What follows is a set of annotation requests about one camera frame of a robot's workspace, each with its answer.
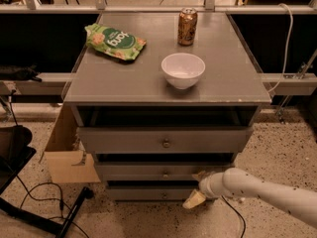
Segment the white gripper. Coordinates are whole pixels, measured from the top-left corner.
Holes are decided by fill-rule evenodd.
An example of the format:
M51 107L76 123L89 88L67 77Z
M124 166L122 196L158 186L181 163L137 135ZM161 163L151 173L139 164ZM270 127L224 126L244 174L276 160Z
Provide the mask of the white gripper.
M194 189L189 197L183 202L185 209L191 209L203 203L206 198L218 198L229 194L223 183L223 173L208 173L201 171L193 174L192 177L199 181L199 190Z

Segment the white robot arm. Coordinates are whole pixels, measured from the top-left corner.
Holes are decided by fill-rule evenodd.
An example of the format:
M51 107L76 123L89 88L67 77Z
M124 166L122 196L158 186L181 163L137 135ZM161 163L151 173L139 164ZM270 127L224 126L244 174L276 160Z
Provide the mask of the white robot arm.
M221 173L201 172L194 177L198 180L198 188L182 204L185 209L191 209L207 198L258 198L317 228L315 191L265 181L238 168L229 168Z

